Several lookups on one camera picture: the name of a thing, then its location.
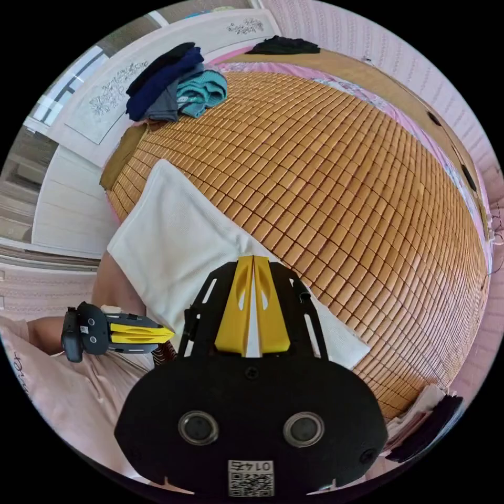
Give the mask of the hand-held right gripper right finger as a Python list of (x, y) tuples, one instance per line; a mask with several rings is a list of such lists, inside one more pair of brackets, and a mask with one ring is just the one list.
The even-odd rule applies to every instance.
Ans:
[(260, 354), (285, 353), (290, 339), (268, 258), (254, 257), (254, 281)]

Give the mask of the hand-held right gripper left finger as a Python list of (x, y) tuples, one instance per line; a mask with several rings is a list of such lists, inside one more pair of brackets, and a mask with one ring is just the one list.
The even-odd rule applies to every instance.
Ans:
[(253, 264), (253, 256), (240, 257), (237, 261), (223, 317), (215, 339), (215, 348), (219, 352), (246, 355)]

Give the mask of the person's left hand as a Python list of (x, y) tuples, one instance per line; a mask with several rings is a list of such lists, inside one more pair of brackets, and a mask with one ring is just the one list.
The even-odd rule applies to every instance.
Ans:
[(51, 356), (60, 354), (64, 350), (61, 339), (64, 328), (64, 318), (48, 318), (47, 327), (46, 352)]

